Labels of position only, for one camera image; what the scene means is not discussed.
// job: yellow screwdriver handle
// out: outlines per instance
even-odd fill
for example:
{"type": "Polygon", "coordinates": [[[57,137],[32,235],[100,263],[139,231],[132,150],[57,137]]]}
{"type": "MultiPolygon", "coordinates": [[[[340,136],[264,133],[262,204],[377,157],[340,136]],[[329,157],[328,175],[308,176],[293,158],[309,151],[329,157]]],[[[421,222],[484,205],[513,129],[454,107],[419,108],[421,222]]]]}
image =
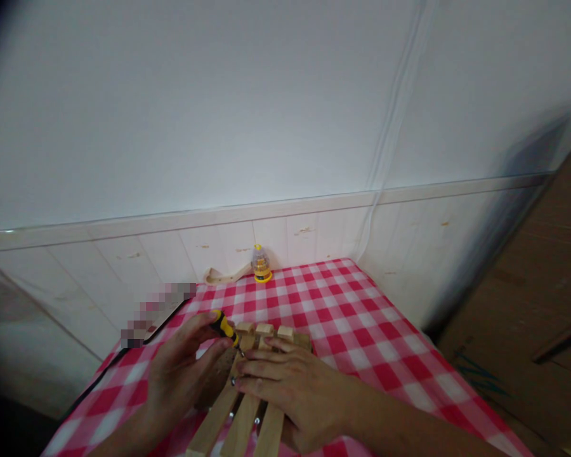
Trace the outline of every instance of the yellow screwdriver handle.
{"type": "Polygon", "coordinates": [[[235,329],[230,326],[228,319],[226,319],[226,314],[222,310],[212,310],[211,312],[216,313],[218,317],[209,326],[213,328],[216,333],[220,335],[221,338],[230,338],[233,340],[233,346],[237,347],[239,345],[239,335],[235,332],[235,329]]]}

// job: table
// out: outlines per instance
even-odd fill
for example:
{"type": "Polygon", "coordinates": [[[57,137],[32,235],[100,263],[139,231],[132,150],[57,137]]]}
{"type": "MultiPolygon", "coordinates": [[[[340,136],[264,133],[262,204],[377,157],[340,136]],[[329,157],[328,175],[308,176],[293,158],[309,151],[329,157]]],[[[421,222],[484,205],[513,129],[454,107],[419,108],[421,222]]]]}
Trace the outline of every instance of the table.
{"type": "MultiPolygon", "coordinates": [[[[199,285],[197,296],[161,334],[149,345],[131,349],[109,369],[61,425],[43,455],[84,455],[105,439],[144,403],[148,365],[160,345],[184,320],[216,308],[235,322],[267,322],[308,333],[315,353],[328,365],[447,420],[511,456],[531,456],[500,417],[350,259],[276,271],[266,284],[248,276],[235,284],[199,285]]],[[[118,349],[115,347],[98,372],[118,349]]],[[[152,455],[183,455],[203,417],[205,413],[191,411],[152,455]]],[[[218,455],[227,430],[228,422],[213,454],[218,455]]],[[[253,433],[248,451],[255,440],[253,433]]],[[[282,454],[294,453],[282,445],[282,454]]],[[[371,454],[355,440],[342,437],[313,455],[371,454]]]]}

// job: cardboard box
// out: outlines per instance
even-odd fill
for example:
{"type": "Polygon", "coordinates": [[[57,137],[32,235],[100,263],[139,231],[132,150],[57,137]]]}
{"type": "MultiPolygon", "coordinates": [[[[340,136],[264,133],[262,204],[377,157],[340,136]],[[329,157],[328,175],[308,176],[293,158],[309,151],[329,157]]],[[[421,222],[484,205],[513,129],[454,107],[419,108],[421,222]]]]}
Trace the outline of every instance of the cardboard box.
{"type": "Polygon", "coordinates": [[[442,333],[438,348],[481,394],[571,455],[571,154],[442,333]]]}

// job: yellow bottle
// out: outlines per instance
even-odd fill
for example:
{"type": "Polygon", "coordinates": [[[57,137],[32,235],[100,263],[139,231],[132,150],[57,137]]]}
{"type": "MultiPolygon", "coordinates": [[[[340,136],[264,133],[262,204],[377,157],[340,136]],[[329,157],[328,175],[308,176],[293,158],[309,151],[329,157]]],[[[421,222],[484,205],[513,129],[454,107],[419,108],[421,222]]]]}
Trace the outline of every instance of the yellow bottle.
{"type": "Polygon", "coordinates": [[[254,278],[258,282],[268,282],[273,277],[273,272],[268,261],[268,255],[259,244],[255,244],[254,254],[252,256],[252,269],[254,270],[254,278]]]}

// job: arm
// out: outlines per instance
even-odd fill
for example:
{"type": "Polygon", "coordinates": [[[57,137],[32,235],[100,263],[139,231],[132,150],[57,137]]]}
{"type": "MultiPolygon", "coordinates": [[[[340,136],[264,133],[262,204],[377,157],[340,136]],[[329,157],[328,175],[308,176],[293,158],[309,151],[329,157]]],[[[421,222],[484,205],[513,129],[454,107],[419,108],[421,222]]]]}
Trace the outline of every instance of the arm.
{"type": "Polygon", "coordinates": [[[247,351],[238,368],[249,377],[236,385],[285,412],[282,440],[299,453],[349,435],[380,456],[429,456],[439,449],[444,455],[503,457],[481,439],[333,370],[297,346],[265,341],[284,354],[247,351]]]}
{"type": "Polygon", "coordinates": [[[215,313],[197,314],[163,344],[150,363],[146,403],[90,456],[146,456],[169,435],[194,405],[209,370],[233,344],[220,338],[197,360],[200,344],[218,336],[208,327],[216,318],[215,313]]]}

